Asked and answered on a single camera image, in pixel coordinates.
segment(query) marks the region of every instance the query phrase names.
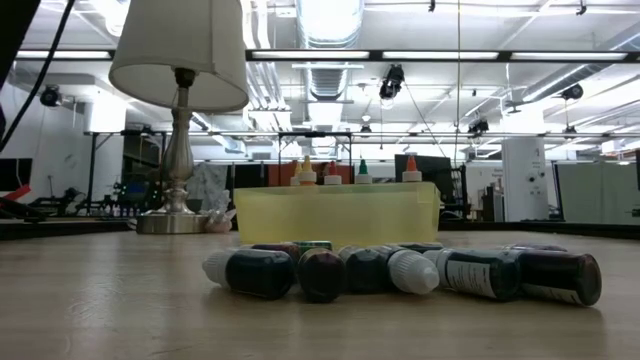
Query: desk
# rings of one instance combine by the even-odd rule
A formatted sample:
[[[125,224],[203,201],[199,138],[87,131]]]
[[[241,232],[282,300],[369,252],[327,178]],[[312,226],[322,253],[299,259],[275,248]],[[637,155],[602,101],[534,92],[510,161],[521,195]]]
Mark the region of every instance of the desk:
[[[450,291],[263,301],[206,279],[237,234],[103,233],[0,242],[0,359],[637,359],[640,242],[442,232],[448,246],[559,244],[600,263],[593,308]]]

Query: black cable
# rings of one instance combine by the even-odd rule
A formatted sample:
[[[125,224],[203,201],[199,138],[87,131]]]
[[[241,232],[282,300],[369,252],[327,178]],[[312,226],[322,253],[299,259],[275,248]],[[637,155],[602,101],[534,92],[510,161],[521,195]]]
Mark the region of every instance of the black cable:
[[[2,142],[0,142],[0,153],[2,153],[4,148],[7,146],[7,144],[9,143],[9,140],[11,140],[11,136],[16,131],[16,128],[20,124],[20,121],[24,117],[24,114],[29,109],[31,102],[33,102],[33,99],[38,94],[38,90],[40,90],[40,86],[42,86],[42,82],[44,82],[45,76],[47,76],[49,65],[51,65],[51,61],[53,60],[53,55],[55,55],[56,50],[58,49],[60,38],[62,37],[62,33],[64,32],[64,28],[67,25],[67,20],[69,19],[69,15],[71,15],[71,10],[73,9],[73,4],[75,2],[76,0],[67,1],[67,6],[65,7],[64,12],[62,13],[62,18],[60,19],[60,25],[58,25],[58,30],[56,30],[56,35],[53,38],[53,43],[51,43],[51,49],[49,49],[49,54],[47,55],[47,58],[45,59],[44,64],[42,65],[40,74],[38,74],[36,83],[33,84],[33,89],[31,89],[31,92],[29,93],[27,100],[24,102],[24,104],[20,108],[20,111],[18,112],[18,115],[16,115],[15,120],[13,120],[13,123],[11,123],[11,126],[9,127],[7,134],[2,138]]]

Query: ceiling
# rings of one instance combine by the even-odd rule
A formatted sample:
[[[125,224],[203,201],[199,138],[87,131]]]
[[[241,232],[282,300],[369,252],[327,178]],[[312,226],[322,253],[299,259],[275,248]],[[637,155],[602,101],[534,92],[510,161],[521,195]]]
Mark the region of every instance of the ceiling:
[[[105,19],[109,15],[95,6],[97,2],[109,1],[79,1],[59,48],[115,49],[118,37],[107,30]],[[640,2],[637,0],[589,0],[588,10],[582,16],[576,15],[578,0],[462,0],[459,24],[457,1],[438,0],[434,12],[428,11],[428,3],[365,0],[357,48],[455,50],[460,42],[460,47],[467,50],[587,51],[596,49],[600,43],[640,21]],[[64,1],[42,1],[23,43],[24,49],[46,49],[50,46],[63,6]],[[327,11],[331,11],[331,6],[327,6]],[[295,1],[270,0],[268,13],[271,46],[299,47]],[[276,72],[286,104],[291,109],[291,123],[294,126],[308,124],[308,98],[303,71],[293,69],[292,65],[276,63]],[[343,106],[340,123],[334,126],[335,130],[357,130],[363,123],[363,115],[368,115],[374,128],[380,129],[378,124],[383,123],[384,131],[420,131],[426,127],[425,122],[433,131],[453,131],[455,120],[487,97],[501,94],[504,89],[531,85],[563,67],[561,64],[518,63],[506,66],[466,63],[458,68],[455,63],[405,63],[402,65],[407,86],[395,98],[391,109],[382,109],[377,91],[389,64],[356,65],[362,65],[362,68],[350,70],[343,98],[348,103]],[[40,66],[38,62],[17,64],[18,69],[31,73],[37,73]],[[52,64],[49,73],[89,74],[109,87],[109,67],[108,62],[57,61]],[[532,111],[545,114],[547,130],[561,131],[566,122],[606,114],[628,103],[634,96],[637,100],[635,94],[640,94],[637,91],[640,90],[640,82],[636,83],[636,76],[640,76],[640,65],[612,66],[582,81],[580,84],[585,96],[576,104],[570,101],[566,112],[563,111],[564,101],[555,98],[536,103]],[[625,81],[628,83],[624,87],[593,97]],[[171,116],[166,109],[142,104],[116,90],[112,91],[141,114],[135,117],[136,122],[146,122],[158,129],[170,126]],[[487,114],[492,131],[501,130],[503,116],[508,115],[497,110]],[[464,119],[461,123],[463,131],[466,130],[467,121]],[[614,129],[614,126],[635,122],[640,124],[640,110],[594,123],[599,127],[589,132],[594,129],[607,131]]]

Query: security camera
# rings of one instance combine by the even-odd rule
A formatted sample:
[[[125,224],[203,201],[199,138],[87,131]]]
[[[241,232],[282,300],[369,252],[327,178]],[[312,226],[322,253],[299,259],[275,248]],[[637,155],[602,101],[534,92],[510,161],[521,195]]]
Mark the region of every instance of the security camera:
[[[62,102],[58,85],[46,85],[44,91],[40,95],[40,103],[48,107],[58,107]]]

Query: yellow translucent container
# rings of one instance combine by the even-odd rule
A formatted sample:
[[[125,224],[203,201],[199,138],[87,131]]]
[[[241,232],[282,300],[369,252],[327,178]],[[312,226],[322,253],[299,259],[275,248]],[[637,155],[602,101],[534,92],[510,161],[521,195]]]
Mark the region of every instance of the yellow translucent container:
[[[329,240],[334,248],[436,239],[433,183],[237,189],[245,244]]]

